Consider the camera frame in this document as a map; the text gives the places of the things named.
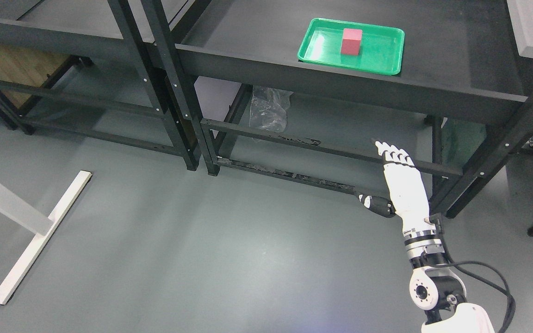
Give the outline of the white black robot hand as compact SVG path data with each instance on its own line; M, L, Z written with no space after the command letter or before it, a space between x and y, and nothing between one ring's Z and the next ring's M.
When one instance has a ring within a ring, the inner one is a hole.
M383 141L374 141L382 158L384 177L394 214L401 218L403 235L435 234L436 227L426 219L430 216L427 192L421 173L404 149Z

